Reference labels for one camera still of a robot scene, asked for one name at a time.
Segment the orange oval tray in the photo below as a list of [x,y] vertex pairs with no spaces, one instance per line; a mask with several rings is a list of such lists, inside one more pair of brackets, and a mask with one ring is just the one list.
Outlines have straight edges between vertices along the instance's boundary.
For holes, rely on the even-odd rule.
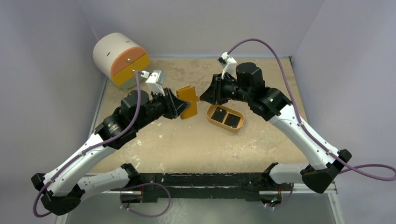
[[223,105],[210,105],[207,120],[231,132],[238,132],[245,121],[244,115]]

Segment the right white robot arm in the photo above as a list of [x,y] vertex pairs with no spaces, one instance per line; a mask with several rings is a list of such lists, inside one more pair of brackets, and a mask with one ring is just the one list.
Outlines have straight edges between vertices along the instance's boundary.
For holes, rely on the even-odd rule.
[[283,183],[303,183],[316,193],[324,193],[352,158],[348,150],[327,143],[296,115],[292,101],[279,89],[266,86],[262,70],[255,63],[237,65],[236,77],[214,74],[199,99],[212,105],[229,100],[246,102],[254,114],[282,131],[306,157],[307,164],[272,163],[262,177],[266,189],[273,190]]

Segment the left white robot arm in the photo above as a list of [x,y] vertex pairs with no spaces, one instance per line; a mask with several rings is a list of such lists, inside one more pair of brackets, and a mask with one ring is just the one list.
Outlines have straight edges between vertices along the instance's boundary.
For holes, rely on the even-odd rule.
[[137,189],[141,177],[130,163],[95,176],[89,177],[87,173],[134,139],[148,124],[161,117],[175,119],[189,106],[189,102],[179,99],[170,88],[159,94],[139,90],[129,92],[113,114],[95,128],[86,143],[70,158],[53,171],[37,173],[31,178],[39,191],[35,203],[41,203],[49,214],[61,216],[103,191]]

